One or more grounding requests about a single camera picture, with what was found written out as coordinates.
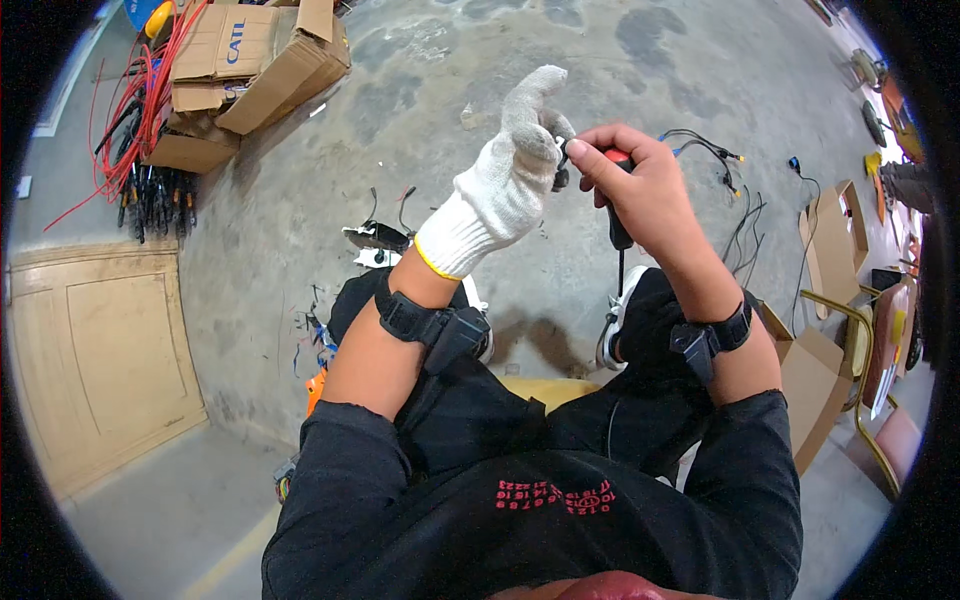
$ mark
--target hand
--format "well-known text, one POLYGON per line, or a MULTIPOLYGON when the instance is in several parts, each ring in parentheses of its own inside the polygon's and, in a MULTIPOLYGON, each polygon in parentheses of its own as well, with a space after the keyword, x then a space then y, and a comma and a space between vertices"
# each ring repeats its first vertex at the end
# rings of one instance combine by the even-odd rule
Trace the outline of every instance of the hand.
POLYGON ((683 241, 704 237, 686 195, 680 165, 666 144, 623 124, 604 125, 568 142, 566 155, 583 174, 580 189, 594 190, 597 208, 609 199, 623 227, 655 259, 665 252, 679 252, 683 241), (633 158, 632 174, 603 156, 601 150, 609 148, 633 158))
POLYGON ((484 256, 510 246, 540 221, 561 159, 554 136, 574 135, 563 115, 543 107, 543 99, 564 83, 566 71, 547 65, 507 94, 500 133, 454 178, 453 195, 414 239, 435 273, 462 279, 484 256))

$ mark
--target gold chair leg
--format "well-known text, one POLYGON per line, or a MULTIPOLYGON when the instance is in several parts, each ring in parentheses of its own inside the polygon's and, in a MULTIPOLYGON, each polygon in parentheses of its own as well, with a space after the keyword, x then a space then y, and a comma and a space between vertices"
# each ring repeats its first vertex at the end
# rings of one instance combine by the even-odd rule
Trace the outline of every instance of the gold chair leg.
MULTIPOLYGON (((861 285, 860 289, 866 292, 867 294, 879 296, 880 292, 874 288, 861 285)), ((874 326, 870 323, 866 317, 864 317, 860 311, 853 310, 845 304, 831 300, 829 298, 823 297, 819 294, 815 294, 810 290, 801 290, 800 295, 808 300, 813 300, 815 302, 820 302, 828 308, 832 308, 835 311, 841 312, 847 315, 848 319, 855 319, 860 324, 862 324, 867 332, 867 355, 863 361, 863 374, 866 376, 870 372, 870 363, 873 359, 874 354, 874 326)), ((894 492, 894 497, 900 496, 900 483, 897 481, 897 476, 894 474, 893 467, 890 466, 890 461, 887 460, 883 450, 880 449, 880 446, 876 445, 876 441, 873 436, 870 435, 870 432, 863 426, 863 423, 860 422, 860 405, 863 404, 863 381, 861 378, 860 385, 857 386, 856 395, 854 396, 853 403, 851 408, 853 408, 853 424, 856 426, 856 432, 860 434, 860 437, 863 438, 863 441, 867 444, 867 447, 870 448, 871 453, 874 455, 874 459, 880 465, 880 470, 883 471, 883 476, 886 477, 887 483, 890 485, 890 489, 894 492)))

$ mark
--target left hand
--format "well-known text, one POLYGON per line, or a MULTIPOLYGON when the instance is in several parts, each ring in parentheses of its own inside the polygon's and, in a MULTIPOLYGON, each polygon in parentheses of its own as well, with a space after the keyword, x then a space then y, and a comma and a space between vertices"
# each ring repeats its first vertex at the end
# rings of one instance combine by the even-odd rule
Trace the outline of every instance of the left hand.
POLYGON ((480 260, 526 235, 543 214, 561 159, 555 136, 575 135, 543 99, 566 83, 566 71, 542 66, 503 101, 500 133, 473 166, 453 180, 453 195, 433 213, 415 243, 438 275, 463 279, 480 260))

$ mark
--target shoe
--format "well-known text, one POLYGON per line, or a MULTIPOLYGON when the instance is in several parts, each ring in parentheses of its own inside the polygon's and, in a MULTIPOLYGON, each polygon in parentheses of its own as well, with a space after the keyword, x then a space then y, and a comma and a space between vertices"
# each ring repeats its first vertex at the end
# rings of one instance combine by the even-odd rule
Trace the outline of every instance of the shoe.
MULTIPOLYGON (((468 275, 464 277, 461 283, 464 284, 464 291, 467 293, 467 304, 479 310, 480 314, 483 315, 484 321, 487 321, 487 309, 490 308, 490 306, 486 302, 480 301, 480 295, 477 293, 477 285, 473 281, 473 276, 468 275)), ((487 330, 487 336, 480 340, 473 348, 473 356, 484 365, 489 363, 490 359, 493 358, 493 327, 487 330)))
POLYGON ((596 363, 597 367, 610 369, 611 371, 623 371, 627 363, 621 363, 613 358, 613 345, 616 340, 616 334, 623 327, 623 316, 627 312, 627 301, 640 282, 640 278, 650 267, 639 265, 631 269, 624 276, 623 295, 619 298, 609 296, 610 312, 607 313, 607 322, 604 324, 603 331, 600 333, 600 339, 597 340, 596 363))

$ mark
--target red wire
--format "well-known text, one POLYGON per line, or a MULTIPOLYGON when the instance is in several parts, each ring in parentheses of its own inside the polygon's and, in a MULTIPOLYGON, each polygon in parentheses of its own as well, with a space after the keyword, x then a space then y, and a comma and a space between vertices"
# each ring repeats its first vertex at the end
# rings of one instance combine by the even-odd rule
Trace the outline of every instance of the red wire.
POLYGON ((120 197, 127 185, 128 177, 131 174, 132 166, 139 160, 146 158, 154 150, 156 142, 159 139, 160 127, 162 126, 163 108, 168 105, 173 95, 173 86, 170 82, 170 70, 173 67, 174 58, 180 49, 180 45, 186 38, 187 32, 194 21, 200 16, 206 2, 197 6, 189 17, 184 13, 177 13, 177 7, 174 5, 174 21, 170 38, 156 48, 155 53, 150 51, 146 44, 134 44, 131 47, 130 54, 127 56, 127 72, 134 67, 139 66, 135 74, 125 74, 117 82, 110 97, 107 112, 109 119, 104 125, 104 136, 113 127, 130 102, 136 101, 136 94, 142 88, 144 90, 142 102, 143 109, 140 118, 140 125, 132 133, 132 141, 127 150, 118 158, 115 163, 110 164, 110 147, 112 141, 108 138, 100 151, 100 158, 93 154, 93 148, 90 142, 90 134, 93 131, 93 107, 97 99, 97 88, 100 85, 100 78, 103 74, 104 63, 100 63, 100 71, 97 73, 97 82, 93 87, 93 100, 90 103, 90 115, 87 123, 86 146, 90 153, 90 159, 93 162, 93 184, 96 189, 92 194, 84 198, 78 204, 54 219, 50 225, 43 228, 44 231, 56 225, 63 217, 74 210, 88 203, 98 194, 107 198, 108 204, 113 204, 120 197), (154 66, 154 60, 159 60, 158 65, 154 66), (120 84, 126 80, 127 86, 120 96, 120 101, 114 107, 113 100, 116 97, 120 84), (104 182, 97 185, 97 175, 104 177, 104 182))

